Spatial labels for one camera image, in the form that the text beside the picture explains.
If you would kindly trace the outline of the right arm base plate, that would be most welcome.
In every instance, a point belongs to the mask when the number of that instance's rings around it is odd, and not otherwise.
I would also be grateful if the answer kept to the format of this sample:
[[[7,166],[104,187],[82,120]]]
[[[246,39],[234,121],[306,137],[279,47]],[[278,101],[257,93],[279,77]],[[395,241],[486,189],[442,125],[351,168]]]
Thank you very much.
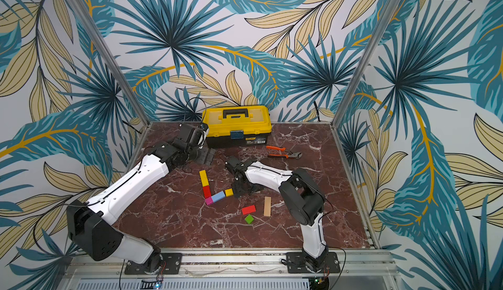
[[[340,273],[342,264],[334,252],[317,259],[305,252],[289,252],[281,263],[287,267],[289,274]]]

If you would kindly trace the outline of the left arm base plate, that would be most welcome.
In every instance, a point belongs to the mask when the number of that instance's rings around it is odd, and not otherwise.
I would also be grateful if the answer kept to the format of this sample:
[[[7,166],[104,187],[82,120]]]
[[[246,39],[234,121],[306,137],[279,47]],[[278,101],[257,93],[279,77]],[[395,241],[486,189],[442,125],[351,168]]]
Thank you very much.
[[[144,264],[127,261],[124,269],[126,275],[177,275],[182,263],[181,253],[154,254]]]

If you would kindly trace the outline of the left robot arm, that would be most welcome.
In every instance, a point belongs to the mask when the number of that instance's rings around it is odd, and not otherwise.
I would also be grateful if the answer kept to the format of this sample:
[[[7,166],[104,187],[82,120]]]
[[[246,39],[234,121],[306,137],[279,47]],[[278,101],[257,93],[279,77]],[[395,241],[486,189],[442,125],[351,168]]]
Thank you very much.
[[[152,243],[114,228],[123,212],[158,180],[196,160],[204,146],[208,125],[181,124],[172,142],[151,147],[129,172],[86,202],[74,201],[67,208],[68,233],[94,261],[115,257],[154,271],[161,264],[161,251]]]

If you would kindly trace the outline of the red block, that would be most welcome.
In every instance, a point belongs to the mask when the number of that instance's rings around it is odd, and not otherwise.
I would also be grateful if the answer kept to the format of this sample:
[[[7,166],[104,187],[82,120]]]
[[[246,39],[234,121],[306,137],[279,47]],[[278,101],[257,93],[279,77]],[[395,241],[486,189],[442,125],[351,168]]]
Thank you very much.
[[[242,212],[242,215],[249,215],[249,214],[256,212],[256,207],[255,207],[255,205],[246,206],[241,209],[241,212]]]
[[[203,193],[204,193],[204,198],[211,198],[212,197],[212,192],[210,186],[203,186]]]

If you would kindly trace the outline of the light blue block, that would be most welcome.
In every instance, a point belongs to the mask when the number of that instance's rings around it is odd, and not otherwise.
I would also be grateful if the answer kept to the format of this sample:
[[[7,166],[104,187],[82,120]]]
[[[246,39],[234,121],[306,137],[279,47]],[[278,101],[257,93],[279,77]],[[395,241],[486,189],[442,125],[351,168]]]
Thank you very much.
[[[220,192],[212,195],[212,202],[213,203],[218,202],[218,201],[222,200],[225,197],[226,197],[225,192],[224,191],[220,191]]]

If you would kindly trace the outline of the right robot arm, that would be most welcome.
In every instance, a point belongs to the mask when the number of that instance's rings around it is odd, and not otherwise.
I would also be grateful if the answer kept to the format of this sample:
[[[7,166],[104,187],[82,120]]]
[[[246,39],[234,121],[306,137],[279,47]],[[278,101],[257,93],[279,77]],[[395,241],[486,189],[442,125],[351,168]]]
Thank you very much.
[[[303,265],[309,272],[321,271],[328,254],[322,226],[327,199],[308,172],[302,168],[282,170],[251,159],[241,162],[234,156],[227,159],[225,167],[233,175],[232,189],[236,197],[264,188],[282,196],[303,235],[298,266]]]

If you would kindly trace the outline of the magenta small cube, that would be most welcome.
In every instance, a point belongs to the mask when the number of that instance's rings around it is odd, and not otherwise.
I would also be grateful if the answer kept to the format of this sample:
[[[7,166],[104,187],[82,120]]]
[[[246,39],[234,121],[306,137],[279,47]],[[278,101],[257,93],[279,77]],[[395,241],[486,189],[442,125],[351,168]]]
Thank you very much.
[[[207,206],[212,205],[214,203],[212,197],[206,198],[205,202],[206,202]]]

